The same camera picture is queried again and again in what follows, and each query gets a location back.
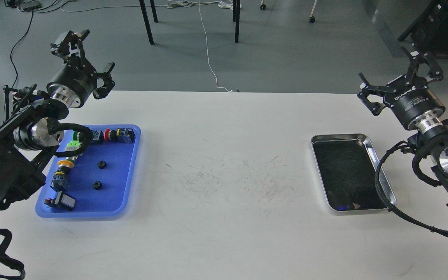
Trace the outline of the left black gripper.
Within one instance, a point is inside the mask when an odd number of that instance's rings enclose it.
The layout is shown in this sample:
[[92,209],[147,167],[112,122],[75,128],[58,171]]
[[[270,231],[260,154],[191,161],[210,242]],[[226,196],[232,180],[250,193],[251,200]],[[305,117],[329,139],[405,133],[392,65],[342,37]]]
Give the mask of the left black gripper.
[[[115,62],[108,63],[103,72],[93,72],[92,76],[83,70],[89,63],[86,62],[82,42],[89,34],[90,30],[70,30],[60,34],[51,44],[51,54],[61,58],[64,64],[48,83],[47,92],[51,98],[62,101],[69,108],[84,106],[91,94],[97,100],[106,98],[116,85],[111,75]],[[98,87],[96,80],[101,80],[103,85]]]

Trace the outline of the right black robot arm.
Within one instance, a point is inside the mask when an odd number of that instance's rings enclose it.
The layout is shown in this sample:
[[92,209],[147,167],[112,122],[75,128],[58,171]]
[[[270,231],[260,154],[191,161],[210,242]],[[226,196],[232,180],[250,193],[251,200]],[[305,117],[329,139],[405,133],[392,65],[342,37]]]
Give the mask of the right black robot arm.
[[391,147],[375,168],[376,192],[388,211],[414,225],[448,238],[448,231],[424,224],[393,205],[386,197],[380,171],[384,162],[395,151],[413,154],[412,170],[416,177],[430,186],[443,186],[448,193],[448,119],[440,120],[445,106],[430,90],[429,84],[443,79],[443,70],[434,55],[427,52],[407,52],[407,72],[384,86],[372,85],[362,73],[358,98],[368,110],[378,116],[389,108],[403,129],[416,130],[406,141]]

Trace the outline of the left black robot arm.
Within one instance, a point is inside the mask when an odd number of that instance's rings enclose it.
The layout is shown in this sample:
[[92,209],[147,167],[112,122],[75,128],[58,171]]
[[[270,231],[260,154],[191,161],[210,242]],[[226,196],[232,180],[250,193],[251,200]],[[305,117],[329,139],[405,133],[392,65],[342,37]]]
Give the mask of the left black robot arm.
[[[44,167],[53,157],[82,154],[93,132],[75,123],[60,123],[70,108],[84,106],[90,95],[107,97],[115,83],[107,64],[98,72],[87,60],[82,43],[89,30],[68,31],[51,44],[51,53],[63,60],[62,67],[45,91],[36,84],[21,89],[5,86],[5,121],[0,126],[0,211],[30,198],[46,181]],[[10,230],[0,229],[0,278],[23,280],[24,264],[7,255]]]

